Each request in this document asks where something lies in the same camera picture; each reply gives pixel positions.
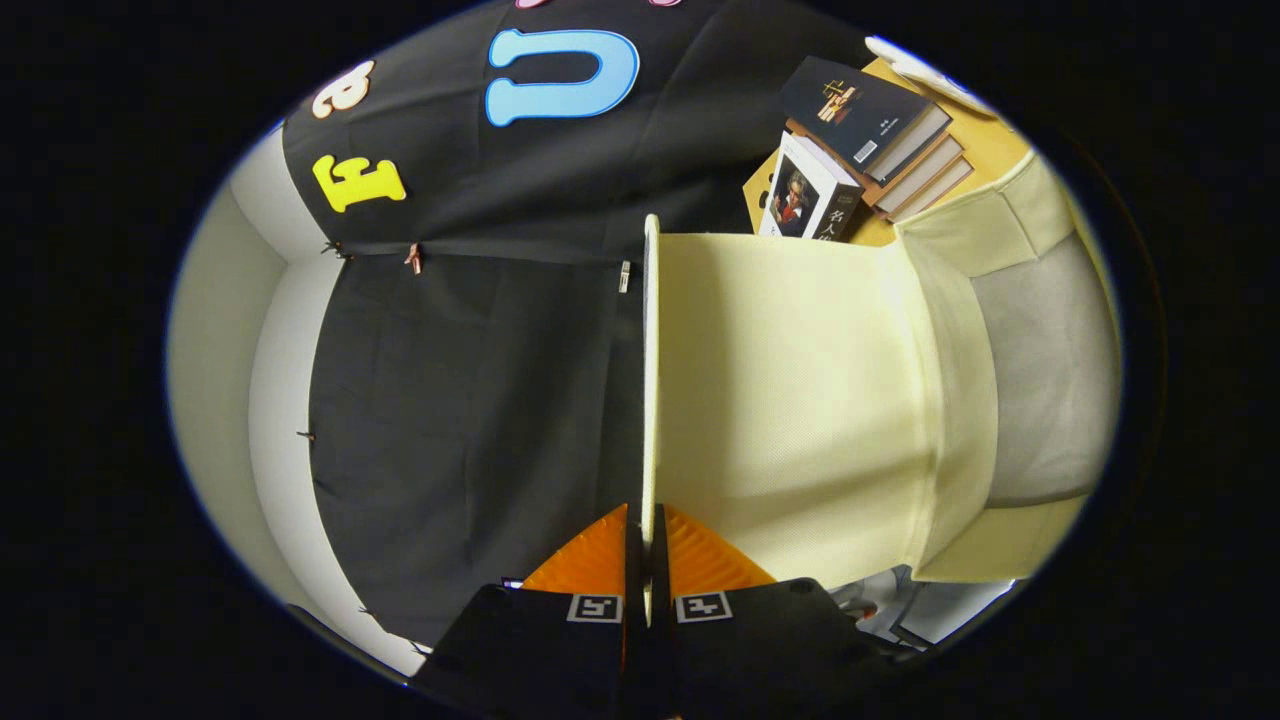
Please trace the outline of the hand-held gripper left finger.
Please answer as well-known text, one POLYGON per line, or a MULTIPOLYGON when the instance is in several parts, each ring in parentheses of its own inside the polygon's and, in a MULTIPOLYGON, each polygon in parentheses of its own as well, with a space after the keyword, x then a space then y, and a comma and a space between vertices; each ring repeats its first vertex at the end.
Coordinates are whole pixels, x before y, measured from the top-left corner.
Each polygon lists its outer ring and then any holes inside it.
POLYGON ((520 585, 477 589, 411 679, 477 719, 622 719, 646 628, 643 555, 627 503, 554 551, 520 585))

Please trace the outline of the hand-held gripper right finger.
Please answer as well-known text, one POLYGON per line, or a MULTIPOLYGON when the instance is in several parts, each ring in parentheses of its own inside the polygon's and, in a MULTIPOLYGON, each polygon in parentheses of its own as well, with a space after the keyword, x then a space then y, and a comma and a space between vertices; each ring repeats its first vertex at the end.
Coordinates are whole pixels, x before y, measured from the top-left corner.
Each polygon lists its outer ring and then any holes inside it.
POLYGON ((774 578, 680 509, 654 520, 646 717, 846 719, 899 675, 817 580, 774 578))

